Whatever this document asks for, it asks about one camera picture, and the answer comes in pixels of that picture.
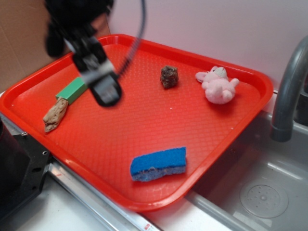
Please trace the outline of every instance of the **pink stuffed toy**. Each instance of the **pink stuffed toy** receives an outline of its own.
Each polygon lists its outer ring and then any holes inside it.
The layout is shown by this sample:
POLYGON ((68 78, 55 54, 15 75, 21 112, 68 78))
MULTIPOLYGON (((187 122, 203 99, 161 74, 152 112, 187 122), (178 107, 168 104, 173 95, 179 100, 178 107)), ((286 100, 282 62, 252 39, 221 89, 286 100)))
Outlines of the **pink stuffed toy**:
POLYGON ((217 66, 211 71, 198 72, 196 78, 202 82, 206 98, 215 104, 225 104, 232 100, 235 96, 235 87, 240 82, 237 78, 229 82, 226 69, 217 66))

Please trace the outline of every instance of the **sink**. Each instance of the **sink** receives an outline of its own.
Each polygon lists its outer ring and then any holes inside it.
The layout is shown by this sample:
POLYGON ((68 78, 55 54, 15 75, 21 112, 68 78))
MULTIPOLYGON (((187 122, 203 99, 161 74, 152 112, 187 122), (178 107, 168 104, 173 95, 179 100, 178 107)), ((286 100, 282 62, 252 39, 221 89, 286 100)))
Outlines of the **sink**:
POLYGON ((276 142, 270 121, 262 111, 193 192, 198 204, 238 224, 233 230, 307 231, 308 129, 295 123, 292 139, 276 142))

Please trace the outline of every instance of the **sink drain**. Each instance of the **sink drain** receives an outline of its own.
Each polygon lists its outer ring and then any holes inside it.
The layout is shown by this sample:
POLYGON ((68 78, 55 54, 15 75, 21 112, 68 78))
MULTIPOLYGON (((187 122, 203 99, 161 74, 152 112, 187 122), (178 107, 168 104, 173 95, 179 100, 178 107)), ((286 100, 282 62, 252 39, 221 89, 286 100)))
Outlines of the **sink drain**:
POLYGON ((288 207, 288 196, 284 189, 266 180, 245 184, 240 199, 249 213, 260 218, 275 218, 288 207))

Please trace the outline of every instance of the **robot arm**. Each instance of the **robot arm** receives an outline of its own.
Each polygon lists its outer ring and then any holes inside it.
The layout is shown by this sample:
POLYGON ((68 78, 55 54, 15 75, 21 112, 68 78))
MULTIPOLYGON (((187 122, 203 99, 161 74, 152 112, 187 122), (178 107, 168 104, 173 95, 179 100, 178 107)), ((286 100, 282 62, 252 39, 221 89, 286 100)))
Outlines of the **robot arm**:
POLYGON ((102 13, 109 14, 113 0, 45 0, 51 16, 46 39, 47 53, 60 56, 66 43, 74 53, 73 61, 97 103, 113 106, 121 98, 122 90, 117 79, 124 73, 136 52, 144 31, 145 2, 142 3, 142 25, 119 74, 114 72, 103 47, 95 38, 91 22, 102 13))

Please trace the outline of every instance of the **gray faucet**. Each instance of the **gray faucet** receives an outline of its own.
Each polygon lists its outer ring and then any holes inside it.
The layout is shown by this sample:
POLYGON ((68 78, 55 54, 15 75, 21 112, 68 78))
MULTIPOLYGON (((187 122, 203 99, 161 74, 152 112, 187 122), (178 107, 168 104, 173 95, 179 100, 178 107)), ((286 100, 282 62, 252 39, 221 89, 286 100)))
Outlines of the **gray faucet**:
MULTIPOLYGON (((308 75, 308 36, 298 44, 284 72, 278 91, 273 118, 271 122, 270 137, 275 141, 286 142, 290 140, 293 130, 293 121, 298 100, 308 102, 308 93, 303 90, 308 75)), ((308 103, 299 108, 296 114, 301 116, 308 108, 308 103)))

